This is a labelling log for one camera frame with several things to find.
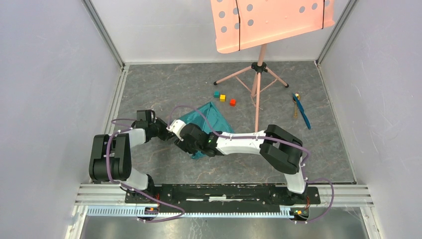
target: black strap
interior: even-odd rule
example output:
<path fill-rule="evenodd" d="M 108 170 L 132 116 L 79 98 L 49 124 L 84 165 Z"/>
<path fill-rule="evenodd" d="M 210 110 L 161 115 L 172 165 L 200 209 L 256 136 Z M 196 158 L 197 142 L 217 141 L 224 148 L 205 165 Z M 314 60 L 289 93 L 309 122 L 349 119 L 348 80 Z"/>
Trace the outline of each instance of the black strap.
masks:
<path fill-rule="evenodd" d="M 237 8 L 237 16 L 239 17 L 239 51 L 240 51 L 240 11 L 239 11 L 239 6 L 237 5 L 237 0 L 236 1 L 236 8 Z"/>

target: tripod leg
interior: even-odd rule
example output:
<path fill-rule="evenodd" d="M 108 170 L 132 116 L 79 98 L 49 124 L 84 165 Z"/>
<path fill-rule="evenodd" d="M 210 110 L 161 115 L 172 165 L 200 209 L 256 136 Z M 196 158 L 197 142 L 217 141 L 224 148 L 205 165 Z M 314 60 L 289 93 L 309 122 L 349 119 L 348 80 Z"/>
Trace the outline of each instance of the tripod leg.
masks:
<path fill-rule="evenodd" d="M 261 73 L 256 74 L 256 109 L 255 109 L 255 132 L 258 132 L 259 119 L 259 93 L 261 90 Z"/>
<path fill-rule="evenodd" d="M 258 73 L 255 73 L 255 78 L 253 79 L 253 85 L 252 85 L 252 91 L 251 91 L 251 96 L 255 97 L 256 95 L 256 82 L 258 80 Z"/>
<path fill-rule="evenodd" d="M 274 76 L 277 80 L 279 80 L 283 85 L 284 85 L 284 87 L 286 87 L 286 88 L 288 88 L 289 87 L 289 84 L 287 84 L 286 82 L 284 82 L 280 77 L 278 77 L 277 75 L 276 75 L 276 73 L 274 73 L 274 71 L 272 71 L 272 70 L 270 70 L 270 68 L 268 68 L 267 67 L 267 70 L 268 70 L 268 73 L 270 73 L 272 76 Z"/>
<path fill-rule="evenodd" d="M 228 79 L 230 79 L 230 78 L 232 78 L 232 77 L 235 77 L 235 76 L 237 76 L 237 75 L 239 75 L 239 74 L 242 74 L 243 72 L 248 71 L 248 70 L 250 70 L 250 69 L 251 69 L 251 67 L 250 67 L 250 66 L 248 66 L 248 67 L 246 67 L 245 69 L 242 69 L 242 70 L 240 70 L 240 71 L 238 71 L 238 72 L 235 72 L 235 73 L 233 73 L 233 74 L 231 74 L 231 75 L 229 75 L 229 76 L 226 76 L 226 77 L 224 77 L 224 78 L 223 78 L 223 79 L 221 79 L 221 80 L 214 81 L 214 85 L 216 86 L 217 84 L 219 84 L 219 83 L 221 83 L 221 82 L 223 82 L 223 81 L 225 81 L 225 80 L 228 80 Z"/>

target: blue screwdriver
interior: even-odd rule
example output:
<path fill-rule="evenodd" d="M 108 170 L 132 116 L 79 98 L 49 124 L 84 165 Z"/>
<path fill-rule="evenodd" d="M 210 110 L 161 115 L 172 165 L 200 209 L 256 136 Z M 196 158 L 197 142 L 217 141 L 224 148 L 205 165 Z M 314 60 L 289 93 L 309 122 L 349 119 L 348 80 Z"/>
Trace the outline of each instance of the blue screwdriver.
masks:
<path fill-rule="evenodd" d="M 309 123 L 308 117 L 306 117 L 305 110 L 303 109 L 301 102 L 296 97 L 295 93 L 292 93 L 292 94 L 293 94 L 293 99 L 294 99 L 294 101 L 296 101 L 296 104 L 298 105 L 299 111 L 301 112 L 302 117 L 305 120 L 306 126 L 308 127 L 308 129 L 311 129 L 311 123 Z"/>

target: black cable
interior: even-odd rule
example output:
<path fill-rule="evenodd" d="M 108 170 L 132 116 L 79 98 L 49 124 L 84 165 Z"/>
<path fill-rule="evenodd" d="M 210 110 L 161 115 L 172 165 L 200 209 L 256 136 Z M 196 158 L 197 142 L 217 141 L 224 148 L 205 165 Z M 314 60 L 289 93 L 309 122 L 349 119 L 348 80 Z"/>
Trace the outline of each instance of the black cable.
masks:
<path fill-rule="evenodd" d="M 237 8 L 237 17 L 239 18 L 239 51 L 240 51 L 240 11 L 239 11 L 239 6 L 237 5 L 237 0 L 236 1 L 236 8 Z"/>
<path fill-rule="evenodd" d="M 325 17 L 325 0 L 323 0 L 323 3 L 322 3 L 322 28 L 321 29 L 324 29 L 324 17 Z"/>

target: gray marble floor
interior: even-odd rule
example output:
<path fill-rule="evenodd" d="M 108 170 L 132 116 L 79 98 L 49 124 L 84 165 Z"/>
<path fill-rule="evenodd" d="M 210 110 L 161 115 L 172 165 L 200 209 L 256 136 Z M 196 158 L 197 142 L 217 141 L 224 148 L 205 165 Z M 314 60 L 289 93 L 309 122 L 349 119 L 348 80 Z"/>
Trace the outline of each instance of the gray marble floor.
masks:
<path fill-rule="evenodd" d="M 212 83 L 248 63 L 200 63 L 132 65 L 126 79 L 119 118 L 133 118 L 137 110 L 154 109 L 167 121 L 170 110 L 180 104 L 199 107 L 213 101 L 236 133 L 253 132 L 255 107 L 249 92 L 234 78 L 217 86 Z M 261 93 L 259 129 L 276 124 L 300 138 L 312 152 L 305 171 L 310 179 L 326 177 L 333 182 L 352 182 L 353 174 L 338 127 L 313 62 L 268 62 L 290 87 L 276 82 Z M 254 72 L 239 76 L 251 88 Z M 274 78 L 263 75 L 262 87 Z M 213 97 L 214 91 L 236 99 L 236 106 Z M 301 94 L 301 102 L 311 122 L 309 130 L 300 113 L 293 118 L 292 92 Z M 180 109 L 173 118 L 188 113 Z M 132 150 L 132 165 L 148 173 L 156 183 L 282 183 L 285 178 L 259 155 L 233 154 L 191 159 L 173 144 L 155 138 Z"/>

